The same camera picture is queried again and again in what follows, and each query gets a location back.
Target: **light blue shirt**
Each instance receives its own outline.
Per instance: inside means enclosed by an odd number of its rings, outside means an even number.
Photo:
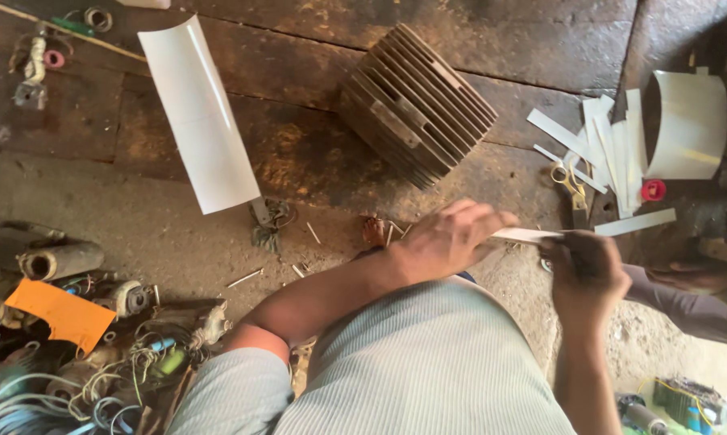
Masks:
[[[168,434],[234,433],[575,432],[511,316],[453,277],[399,290],[326,331],[296,401],[268,351],[206,362]]]

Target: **concrete floor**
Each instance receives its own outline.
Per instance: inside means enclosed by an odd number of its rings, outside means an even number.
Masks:
[[[291,264],[320,271],[346,262],[367,245],[363,219],[348,213],[299,208],[283,230],[284,253],[251,247],[245,207],[203,216],[191,186],[118,173],[104,163],[69,162],[0,153],[0,218],[59,228],[98,242],[105,268],[158,284],[165,299],[222,296],[236,320],[283,282],[296,280]],[[305,223],[311,222],[322,244]],[[226,284],[264,267],[264,274]],[[551,379],[559,326],[549,294],[550,275],[533,248],[509,248],[471,274],[519,322],[538,363]],[[608,364],[617,391],[636,390],[651,376],[686,375],[727,395],[727,345],[684,335],[661,314],[624,302],[608,331]]]

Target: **yellow wire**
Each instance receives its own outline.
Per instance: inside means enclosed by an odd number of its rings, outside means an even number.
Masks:
[[[697,396],[694,396],[692,393],[682,390],[682,389],[676,389],[673,387],[670,387],[666,382],[662,381],[661,379],[656,378],[648,378],[640,383],[640,386],[638,387],[638,394],[640,394],[640,391],[643,389],[643,386],[649,383],[650,381],[659,382],[660,384],[664,385],[668,389],[671,389],[674,392],[680,392],[683,394],[686,394],[688,397],[691,397],[697,402],[697,410],[699,410],[699,415],[702,416],[702,419],[705,420],[708,426],[712,427],[712,423],[710,422],[710,419],[707,418],[704,411],[702,410],[702,405],[699,404],[699,398]]]

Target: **bare foot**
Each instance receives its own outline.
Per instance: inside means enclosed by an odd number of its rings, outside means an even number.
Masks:
[[[385,246],[385,223],[382,219],[369,217],[363,223],[363,240],[372,246]]]

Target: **rusty metal cylinder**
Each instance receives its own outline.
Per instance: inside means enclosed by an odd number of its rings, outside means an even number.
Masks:
[[[95,270],[103,260],[103,249],[98,244],[79,242],[25,252],[19,264],[20,271],[31,280],[51,281]]]

